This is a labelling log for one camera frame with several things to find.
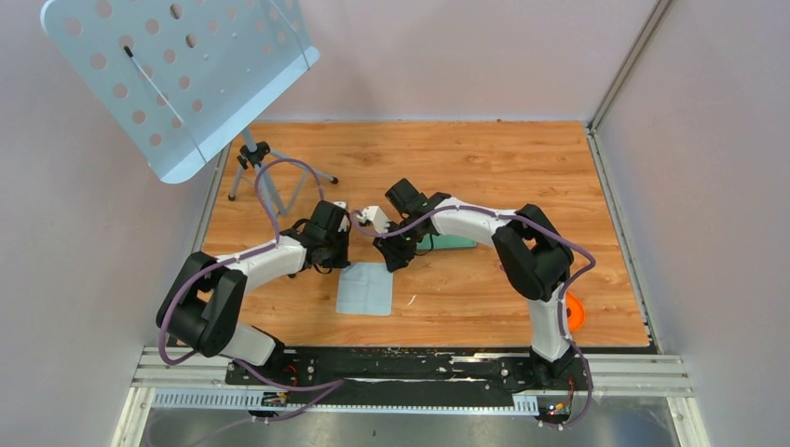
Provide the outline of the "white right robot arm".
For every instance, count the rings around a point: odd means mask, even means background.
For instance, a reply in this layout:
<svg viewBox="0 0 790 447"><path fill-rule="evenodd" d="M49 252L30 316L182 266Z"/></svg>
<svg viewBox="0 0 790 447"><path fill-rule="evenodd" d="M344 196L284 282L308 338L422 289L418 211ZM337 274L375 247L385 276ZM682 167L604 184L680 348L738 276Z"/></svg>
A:
<svg viewBox="0 0 790 447"><path fill-rule="evenodd" d="M397 220L378 206L354 216L375 230L374 245L388 271L408 266L418 243L429 237L461 237L492 248L511 287L527 301L534 380L548 389L564 382L574 358L565 304L574 256L542 209L527 204L518 210L495 210L443 192L426 196L407 179L395 183L385 196Z"/></svg>

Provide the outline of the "grey glasses case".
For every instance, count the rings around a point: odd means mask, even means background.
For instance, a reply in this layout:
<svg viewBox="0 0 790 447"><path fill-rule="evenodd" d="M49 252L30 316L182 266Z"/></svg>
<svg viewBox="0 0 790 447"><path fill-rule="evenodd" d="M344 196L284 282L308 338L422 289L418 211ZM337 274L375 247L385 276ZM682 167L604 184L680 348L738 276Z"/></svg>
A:
<svg viewBox="0 0 790 447"><path fill-rule="evenodd" d="M466 250L476 247L474 240L450 235L427 235L416 245L418 252Z"/></svg>

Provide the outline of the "light blue cleaning cloth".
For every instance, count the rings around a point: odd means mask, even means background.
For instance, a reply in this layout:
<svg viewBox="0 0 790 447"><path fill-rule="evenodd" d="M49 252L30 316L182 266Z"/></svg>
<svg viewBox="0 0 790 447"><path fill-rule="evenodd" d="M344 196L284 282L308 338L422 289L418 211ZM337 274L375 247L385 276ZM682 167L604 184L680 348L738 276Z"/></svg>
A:
<svg viewBox="0 0 790 447"><path fill-rule="evenodd" d="M346 315L389 316L392 291L393 274L385 264L353 263L340 273L335 311Z"/></svg>

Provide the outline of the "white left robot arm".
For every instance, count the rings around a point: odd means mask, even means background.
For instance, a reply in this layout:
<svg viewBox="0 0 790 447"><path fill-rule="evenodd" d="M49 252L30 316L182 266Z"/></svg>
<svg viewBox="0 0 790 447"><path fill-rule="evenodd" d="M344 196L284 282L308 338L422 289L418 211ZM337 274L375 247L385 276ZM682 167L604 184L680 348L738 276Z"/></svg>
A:
<svg viewBox="0 0 790 447"><path fill-rule="evenodd" d="M283 344L240 321L243 299L280 277L349 266L348 218L346 203L322 200L310 217L265 244L218 257L190 254L157 312L161 334L206 358L240 359L260 383L276 384L285 373L285 359L276 353Z"/></svg>

